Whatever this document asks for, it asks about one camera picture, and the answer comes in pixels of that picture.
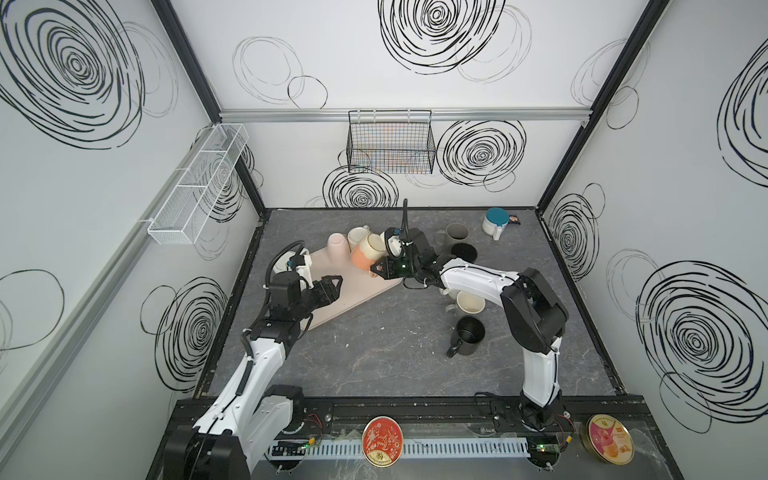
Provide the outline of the cream and orange mug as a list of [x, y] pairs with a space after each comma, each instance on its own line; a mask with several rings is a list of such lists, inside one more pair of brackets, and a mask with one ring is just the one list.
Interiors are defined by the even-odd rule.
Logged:
[[378, 234], [369, 234], [353, 249], [351, 260], [355, 267], [370, 272], [370, 268], [387, 255], [386, 246]]

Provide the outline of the dark grey mug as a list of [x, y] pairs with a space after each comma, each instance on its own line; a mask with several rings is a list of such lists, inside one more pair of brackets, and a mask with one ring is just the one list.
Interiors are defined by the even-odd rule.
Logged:
[[434, 240], [438, 247], [450, 250], [453, 245], [465, 242], [470, 236], [469, 228], [462, 223], [448, 224], [443, 230], [435, 233]]

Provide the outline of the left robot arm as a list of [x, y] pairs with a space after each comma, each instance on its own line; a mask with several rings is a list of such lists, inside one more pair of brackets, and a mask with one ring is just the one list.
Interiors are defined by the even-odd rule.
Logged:
[[266, 296], [256, 319], [241, 334], [244, 355], [222, 392], [191, 426], [177, 428], [162, 459], [165, 479], [248, 479], [276, 437], [303, 424], [303, 392], [275, 385], [273, 376], [309, 330], [314, 313], [339, 299], [343, 278], [309, 281], [305, 243], [294, 241], [276, 255], [291, 258], [281, 272], [267, 270]]

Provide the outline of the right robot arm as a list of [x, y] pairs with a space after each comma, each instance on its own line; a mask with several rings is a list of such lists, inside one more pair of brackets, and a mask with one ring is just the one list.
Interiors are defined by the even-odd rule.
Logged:
[[370, 268], [385, 280], [413, 279], [441, 290], [457, 290], [500, 306], [515, 341], [523, 349], [524, 382], [519, 399], [522, 423], [542, 431], [564, 411], [559, 383], [560, 351], [568, 312], [544, 276], [479, 266], [448, 253], [438, 254], [418, 229], [390, 227], [385, 256]]

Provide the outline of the black and white mug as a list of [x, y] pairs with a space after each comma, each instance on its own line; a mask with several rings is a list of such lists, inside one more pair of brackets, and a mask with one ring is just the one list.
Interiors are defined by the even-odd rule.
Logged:
[[466, 262], [474, 263], [478, 258], [477, 249], [468, 243], [456, 243], [451, 247], [450, 253]]

